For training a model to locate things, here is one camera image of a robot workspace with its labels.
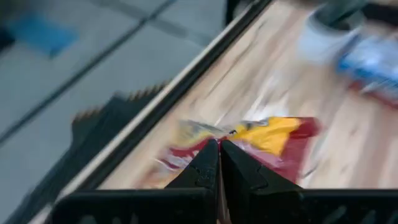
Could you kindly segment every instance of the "blue package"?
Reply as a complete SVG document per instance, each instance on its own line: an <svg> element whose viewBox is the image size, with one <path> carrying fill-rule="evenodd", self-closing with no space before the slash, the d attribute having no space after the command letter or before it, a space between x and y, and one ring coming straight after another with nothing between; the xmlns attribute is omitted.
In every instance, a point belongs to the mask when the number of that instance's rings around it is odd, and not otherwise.
<svg viewBox="0 0 398 224"><path fill-rule="evenodd" d="M361 93L369 93L398 108L396 40L362 36L342 54L336 70L350 77Z"/></svg>

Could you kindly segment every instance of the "floor tile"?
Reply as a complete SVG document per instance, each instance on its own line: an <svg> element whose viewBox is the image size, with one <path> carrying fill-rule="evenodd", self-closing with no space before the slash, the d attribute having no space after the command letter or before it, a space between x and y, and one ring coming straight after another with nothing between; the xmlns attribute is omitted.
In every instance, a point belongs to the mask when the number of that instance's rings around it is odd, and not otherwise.
<svg viewBox="0 0 398 224"><path fill-rule="evenodd" d="M20 42L2 52L0 134L137 25L137 20L84 1L52 1L41 14L77 32L78 40L54 58Z"/></svg>
<svg viewBox="0 0 398 224"><path fill-rule="evenodd" d="M145 26L0 148L0 223L65 152L77 112L173 78L202 47Z"/></svg>
<svg viewBox="0 0 398 224"><path fill-rule="evenodd" d="M148 14L152 14L161 5L170 0L120 0L123 3L137 7Z"/></svg>
<svg viewBox="0 0 398 224"><path fill-rule="evenodd" d="M159 19L212 39L224 29L225 2L226 0L177 0L160 14Z"/></svg>

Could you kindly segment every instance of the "snack package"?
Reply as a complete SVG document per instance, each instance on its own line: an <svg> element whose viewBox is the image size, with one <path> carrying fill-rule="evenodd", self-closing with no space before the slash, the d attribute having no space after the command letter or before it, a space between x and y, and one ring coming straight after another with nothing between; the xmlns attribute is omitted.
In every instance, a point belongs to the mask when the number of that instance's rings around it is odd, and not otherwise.
<svg viewBox="0 0 398 224"><path fill-rule="evenodd" d="M156 160L141 188L163 188L178 176L209 139L229 139L253 158L295 182L310 138L318 133L314 118L271 117L216 128L182 121L166 154Z"/></svg>
<svg viewBox="0 0 398 224"><path fill-rule="evenodd" d="M266 167L296 183L311 137L319 132L315 118L272 117L241 128L229 137Z"/></svg>
<svg viewBox="0 0 398 224"><path fill-rule="evenodd" d="M352 89L398 108L396 40L358 37L339 59L337 70L352 80Z"/></svg>
<svg viewBox="0 0 398 224"><path fill-rule="evenodd" d="M154 168L139 187L164 188L188 166L209 139L219 139L226 135L228 131L225 129L190 120L180 121L178 132L167 146L166 153L156 159Z"/></svg>

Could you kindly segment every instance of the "wooden tabletop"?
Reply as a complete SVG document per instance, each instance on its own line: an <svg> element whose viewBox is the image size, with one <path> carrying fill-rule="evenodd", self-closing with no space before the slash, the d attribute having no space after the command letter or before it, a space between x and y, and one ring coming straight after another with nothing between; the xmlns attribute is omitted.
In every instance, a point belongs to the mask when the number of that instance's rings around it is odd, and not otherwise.
<svg viewBox="0 0 398 224"><path fill-rule="evenodd" d="M300 58L296 42L310 10L272 3L100 188L137 187L181 119L223 125L270 115L321 121L323 131L308 149L303 187L398 187L397 113L347 90L348 82L329 66Z"/></svg>

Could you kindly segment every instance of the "white cup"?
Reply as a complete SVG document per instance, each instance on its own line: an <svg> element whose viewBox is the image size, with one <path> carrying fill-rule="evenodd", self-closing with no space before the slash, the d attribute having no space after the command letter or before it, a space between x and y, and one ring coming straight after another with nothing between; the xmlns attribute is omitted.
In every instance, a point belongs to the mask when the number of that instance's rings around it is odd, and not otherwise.
<svg viewBox="0 0 398 224"><path fill-rule="evenodd" d="M320 23L315 18L315 13L316 11L311 13L305 21L298 40L298 53L312 63L327 64L360 32L365 17L357 12L347 18L350 30L336 30Z"/></svg>

